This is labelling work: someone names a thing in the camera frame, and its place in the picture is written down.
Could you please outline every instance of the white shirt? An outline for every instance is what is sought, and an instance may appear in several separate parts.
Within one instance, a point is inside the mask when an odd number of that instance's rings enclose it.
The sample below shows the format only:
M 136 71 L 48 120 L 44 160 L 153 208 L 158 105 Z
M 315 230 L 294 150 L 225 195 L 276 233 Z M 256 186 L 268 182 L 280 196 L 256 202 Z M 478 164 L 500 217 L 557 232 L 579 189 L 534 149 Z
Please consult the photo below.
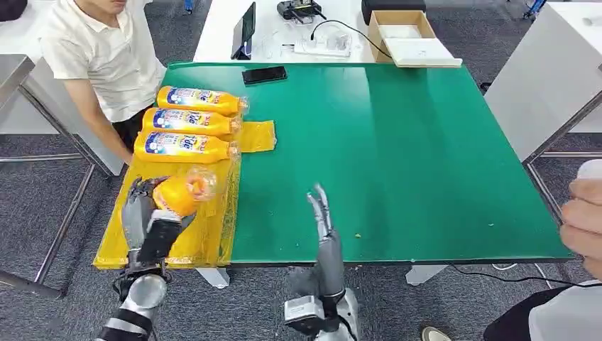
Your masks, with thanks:
M 595 284 L 588 281 L 582 284 Z M 572 287 L 529 314 L 531 341 L 602 339 L 602 287 Z
M 151 105 L 165 67 L 155 48 L 144 5 L 128 0 L 119 28 L 89 17 L 73 0 L 57 0 L 40 40 L 58 80 L 88 79 L 111 122 L 125 121 Z

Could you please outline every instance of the human hand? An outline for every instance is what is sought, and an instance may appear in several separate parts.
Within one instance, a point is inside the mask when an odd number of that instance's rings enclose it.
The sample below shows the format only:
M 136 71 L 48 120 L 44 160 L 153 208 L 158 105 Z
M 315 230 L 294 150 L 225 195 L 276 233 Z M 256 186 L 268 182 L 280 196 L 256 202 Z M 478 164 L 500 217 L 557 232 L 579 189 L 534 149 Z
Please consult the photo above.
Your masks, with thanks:
M 602 281 L 602 179 L 578 179 L 562 208 L 562 242 L 584 256 L 584 268 Z

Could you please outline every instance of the black cable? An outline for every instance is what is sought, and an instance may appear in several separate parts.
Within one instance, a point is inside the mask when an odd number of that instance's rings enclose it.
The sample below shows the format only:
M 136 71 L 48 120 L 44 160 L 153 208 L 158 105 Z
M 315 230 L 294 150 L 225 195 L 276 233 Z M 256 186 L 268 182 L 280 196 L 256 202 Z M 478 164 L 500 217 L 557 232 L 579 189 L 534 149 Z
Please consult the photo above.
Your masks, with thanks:
M 592 288 L 594 286 L 602 286 L 602 283 L 583 285 L 583 284 L 577 284 L 577 283 L 573 283 L 573 282 L 561 281 L 559 279 L 550 279 L 550 278 L 543 278 L 543 277 L 525 277 L 525 278 L 519 278 L 519 279 L 507 279 L 507 278 L 501 278 L 501 277 L 497 277 L 497 276 L 490 275 L 490 274 L 484 274 L 482 272 L 465 272 L 465 271 L 462 271 L 462 270 L 458 269 L 458 267 L 455 266 L 454 264 L 452 264 L 451 266 L 453 266 L 454 269 L 456 269 L 456 271 L 458 271 L 460 274 L 464 274 L 464 275 L 480 275 L 480 276 L 485 276 L 485 277 L 489 277 L 489 278 L 498 279 L 498 280 L 500 280 L 502 282 L 517 283 L 517 282 L 523 282 L 523 281 L 537 280 L 537 281 L 550 281 L 552 283 L 566 284 L 568 286 L 578 286 L 579 288 Z
M 339 319 L 345 325 L 345 327 L 347 327 L 347 331 L 349 332 L 349 335 L 351 336 L 351 338 L 354 339 L 354 341 L 357 341 L 357 336 L 354 334 L 353 331 L 351 331 L 351 325 L 349 324 L 349 322 L 347 322 L 347 320 L 345 320 L 345 318 L 340 315 L 339 315 Z
M 113 291 L 115 291 L 117 294 L 119 294 L 119 297 L 121 297 L 121 287 L 117 286 L 117 282 L 126 278 L 128 275 L 123 272 L 121 274 L 119 274 L 119 276 L 117 276 L 113 282 L 111 283 L 111 286 L 113 287 Z
M 372 42 L 372 40 L 370 40 L 370 38 L 368 38 L 368 36 L 366 36 L 365 34 L 363 34 L 362 32 L 356 30 L 355 28 L 347 25 L 346 23 L 344 23 L 343 21 L 338 21 L 338 20 L 333 20 L 333 19 L 329 19 L 329 20 L 325 20 L 319 24 L 316 25 L 316 27 L 314 27 L 314 30 L 312 31 L 312 35 L 310 35 L 310 40 L 314 40 L 314 33 L 316 33 L 316 30 L 320 27 L 320 25 L 322 25 L 323 23 L 340 23 L 341 25 L 347 27 L 350 30 L 356 31 L 357 33 L 361 34 L 368 42 L 370 42 L 370 44 L 372 44 L 372 46 L 374 46 L 376 48 L 376 50 L 379 50 L 382 54 L 386 55 L 387 57 L 393 59 L 388 53 L 386 53 L 385 51 L 381 50 L 381 48 L 379 48 L 375 43 Z
M 169 284 L 171 282 L 173 282 L 173 275 L 169 271 L 165 270 L 165 283 Z

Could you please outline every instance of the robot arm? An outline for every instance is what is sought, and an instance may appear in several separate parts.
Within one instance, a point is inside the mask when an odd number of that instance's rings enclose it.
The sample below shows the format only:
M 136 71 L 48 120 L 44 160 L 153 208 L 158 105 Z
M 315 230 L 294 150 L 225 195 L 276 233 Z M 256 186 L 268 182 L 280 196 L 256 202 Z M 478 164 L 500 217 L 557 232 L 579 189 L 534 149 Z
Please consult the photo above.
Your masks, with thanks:
M 318 255 L 313 268 L 293 274 L 303 297 L 285 302 L 285 324 L 319 341 L 357 341 L 358 305 L 354 292 L 345 289 L 341 239 L 325 191 L 320 185 L 314 189 L 317 196 L 308 193 L 307 200 L 314 210 Z
M 96 341 L 146 341 L 153 318 L 163 302 L 167 283 L 162 276 L 145 274 L 131 285 L 125 301 L 104 324 Z
M 121 225 L 128 243 L 128 263 L 115 279 L 114 290 L 122 302 L 105 323 L 97 341 L 146 341 L 153 317 L 163 302 L 169 282 L 165 257 L 177 236 L 194 219 L 180 218 L 155 205 L 153 190 L 166 178 L 137 178 L 121 210 Z

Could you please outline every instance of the yellow plastic sheet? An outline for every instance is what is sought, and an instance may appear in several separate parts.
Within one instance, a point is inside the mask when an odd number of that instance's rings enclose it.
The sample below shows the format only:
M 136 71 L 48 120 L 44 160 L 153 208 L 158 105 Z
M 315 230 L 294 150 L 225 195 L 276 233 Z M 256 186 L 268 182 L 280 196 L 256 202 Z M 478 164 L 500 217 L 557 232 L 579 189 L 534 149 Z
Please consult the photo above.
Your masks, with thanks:
M 276 145 L 274 121 L 244 122 L 240 143 L 243 153 L 273 150 Z
M 275 147 L 273 121 L 244 122 L 242 133 L 236 136 L 244 153 L 269 151 Z M 134 158 L 121 185 L 115 207 L 102 238 L 93 265 L 98 269 L 120 269 L 127 263 L 128 246 L 121 228 L 121 208 L 127 191 L 137 177 L 142 179 L 186 172 L 192 163 L 149 163 Z M 222 160 L 205 165 L 215 172 L 218 195 L 203 202 L 190 226 L 176 239 L 165 259 L 170 268 L 196 268 L 227 265 L 230 262 L 236 208 L 239 196 L 241 163 Z

